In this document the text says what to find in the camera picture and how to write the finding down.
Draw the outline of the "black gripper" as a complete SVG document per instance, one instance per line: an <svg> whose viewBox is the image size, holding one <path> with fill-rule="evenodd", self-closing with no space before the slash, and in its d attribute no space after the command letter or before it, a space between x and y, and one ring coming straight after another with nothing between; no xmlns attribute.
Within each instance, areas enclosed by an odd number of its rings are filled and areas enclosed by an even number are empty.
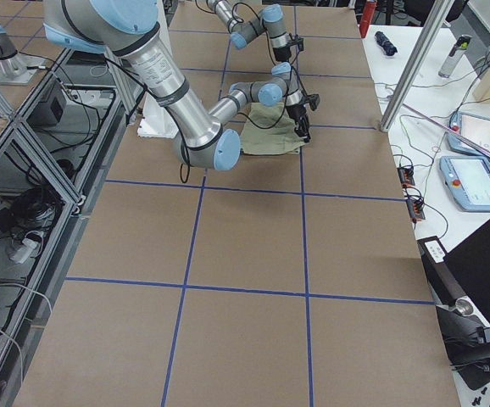
<svg viewBox="0 0 490 407"><path fill-rule="evenodd" d="M292 57L290 47L273 47L273 54L277 62L289 62Z"/></svg>
<svg viewBox="0 0 490 407"><path fill-rule="evenodd" d="M288 107L288 116L294 120L295 134L304 142L310 142L307 109L302 104L294 104Z"/></svg>

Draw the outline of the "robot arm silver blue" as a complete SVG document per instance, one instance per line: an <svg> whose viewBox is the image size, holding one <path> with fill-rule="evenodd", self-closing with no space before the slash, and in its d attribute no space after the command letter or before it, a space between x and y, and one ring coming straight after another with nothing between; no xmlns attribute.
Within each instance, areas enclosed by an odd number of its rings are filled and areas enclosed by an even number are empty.
<svg viewBox="0 0 490 407"><path fill-rule="evenodd" d="M231 5L228 1L202 1L208 14L215 14L226 26L231 42L236 49L244 49L252 41L267 36L273 58L277 63L289 62L292 57L291 47L295 44L286 28L281 5L271 4L253 12L253 18L244 20L237 12L241 2Z"/></svg>
<svg viewBox="0 0 490 407"><path fill-rule="evenodd" d="M202 105L163 44L155 1L46 1L44 29L47 39L61 47L95 54L110 50L127 61L177 124L174 150L183 164L231 169L239 159L241 140L225 125L250 103L270 107L283 102L295 133L309 142L308 112L317 108L319 97L303 89L292 67L291 48L302 47L303 40L287 31L281 6L271 4L249 21L227 1L208 1L205 12L219 17L237 49L266 35L277 62L270 80L238 82L211 109Z"/></svg>

